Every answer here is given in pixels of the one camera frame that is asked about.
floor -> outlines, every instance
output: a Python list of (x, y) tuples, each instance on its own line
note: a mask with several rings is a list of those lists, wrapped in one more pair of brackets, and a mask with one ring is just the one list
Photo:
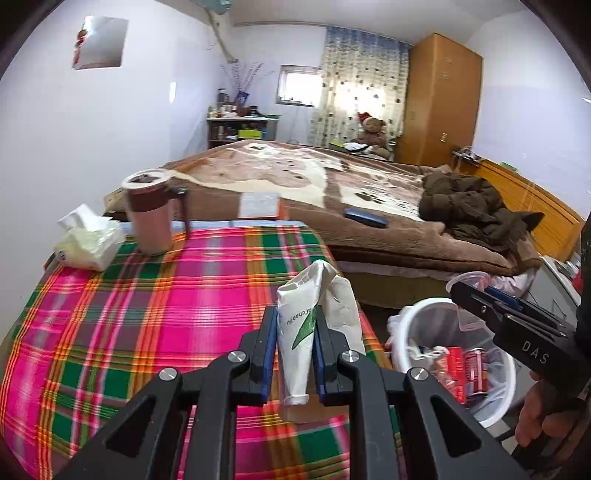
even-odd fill
[(374, 333), (378, 337), (379, 342), (383, 345), (390, 337), (386, 325), (388, 324), (388, 317), (390, 315), (397, 315), (400, 310), (385, 309), (383, 307), (375, 307), (366, 303), (361, 304), (361, 310), (369, 320)]

mug lid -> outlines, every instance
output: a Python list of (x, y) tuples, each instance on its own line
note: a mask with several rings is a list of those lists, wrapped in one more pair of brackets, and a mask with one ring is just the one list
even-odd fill
[(172, 178), (170, 170), (165, 168), (149, 168), (131, 174), (121, 184), (125, 190), (141, 190), (166, 183)]

screw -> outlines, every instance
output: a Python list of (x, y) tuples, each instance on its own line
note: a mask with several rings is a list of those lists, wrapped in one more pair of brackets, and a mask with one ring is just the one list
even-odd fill
[(426, 380), (429, 376), (429, 372), (421, 367), (414, 367), (410, 370), (410, 376), (415, 380)]
[(347, 350), (346, 352), (340, 354), (340, 357), (345, 362), (348, 362), (350, 364), (355, 363), (357, 360), (359, 360), (359, 354), (355, 350)]
[(228, 354), (228, 360), (233, 364), (240, 364), (246, 359), (246, 354), (240, 350), (234, 350)]
[(174, 380), (175, 378), (177, 378), (177, 373), (178, 372), (174, 368), (166, 367), (158, 373), (158, 376), (160, 377), (160, 380), (168, 382), (170, 380)]

travel mug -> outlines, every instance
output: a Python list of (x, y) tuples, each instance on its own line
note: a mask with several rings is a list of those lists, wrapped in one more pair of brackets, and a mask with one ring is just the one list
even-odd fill
[(126, 211), (130, 218), (138, 248), (147, 255), (167, 252), (173, 246), (173, 211), (169, 201), (181, 201), (186, 237), (191, 232), (187, 188), (171, 187), (172, 175), (164, 168), (142, 170), (127, 177), (122, 187), (125, 192)]

white trash bin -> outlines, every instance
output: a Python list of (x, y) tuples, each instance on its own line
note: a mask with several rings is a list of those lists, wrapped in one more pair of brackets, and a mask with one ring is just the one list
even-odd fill
[(492, 343), (493, 333), (486, 327), (462, 332), (457, 306), (450, 299), (433, 298), (405, 307), (399, 315), (388, 319), (392, 364), (407, 372), (411, 367), (408, 339), (424, 346), (458, 346), (463, 350), (483, 348), (489, 366), (489, 391), (486, 397), (470, 408), (484, 428), (499, 421), (511, 406), (515, 394), (515, 363), (513, 358)]

